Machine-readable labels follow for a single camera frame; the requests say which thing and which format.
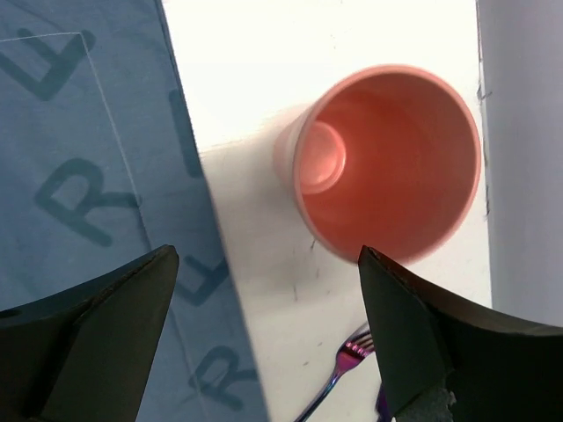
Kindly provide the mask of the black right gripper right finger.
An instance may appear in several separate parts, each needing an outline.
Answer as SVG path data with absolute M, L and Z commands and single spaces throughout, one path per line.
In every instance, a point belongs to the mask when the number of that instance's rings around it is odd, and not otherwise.
M 559 327 L 479 305 L 370 247 L 358 268 L 396 420 L 561 420 Z

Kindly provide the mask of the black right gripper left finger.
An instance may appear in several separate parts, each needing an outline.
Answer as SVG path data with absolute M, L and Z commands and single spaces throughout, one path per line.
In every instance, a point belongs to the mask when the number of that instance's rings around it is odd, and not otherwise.
M 163 245 L 1 313 L 3 421 L 134 421 L 172 299 L 179 255 Z

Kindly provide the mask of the blue cartoon print cloth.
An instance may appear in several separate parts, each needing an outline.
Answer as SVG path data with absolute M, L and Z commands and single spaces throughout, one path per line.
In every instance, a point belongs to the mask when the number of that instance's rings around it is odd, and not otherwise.
M 138 418 L 269 418 L 159 1 L 1 4 L 1 305 L 163 244 L 179 275 Z

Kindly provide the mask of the pink plastic cup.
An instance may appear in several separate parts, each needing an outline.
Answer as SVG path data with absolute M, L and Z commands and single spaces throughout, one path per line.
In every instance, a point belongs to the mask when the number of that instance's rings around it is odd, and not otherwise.
M 370 246 L 426 257 L 467 216 L 480 140 L 461 96 L 420 68 L 379 65 L 331 87 L 278 135 L 275 172 L 313 238 L 355 262 Z

